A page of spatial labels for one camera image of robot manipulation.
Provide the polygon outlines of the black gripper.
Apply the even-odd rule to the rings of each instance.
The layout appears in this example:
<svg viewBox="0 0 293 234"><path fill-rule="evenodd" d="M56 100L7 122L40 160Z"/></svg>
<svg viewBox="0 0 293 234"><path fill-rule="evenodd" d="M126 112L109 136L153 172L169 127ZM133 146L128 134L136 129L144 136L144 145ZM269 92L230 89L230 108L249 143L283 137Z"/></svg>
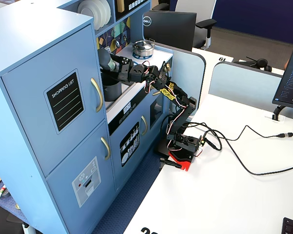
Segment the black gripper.
<svg viewBox="0 0 293 234"><path fill-rule="evenodd" d="M142 83L146 79L147 67L144 64L134 64L129 58L123 56L113 56L113 60L123 65L122 72L110 72L109 75L115 80L125 80L126 82Z"/></svg>

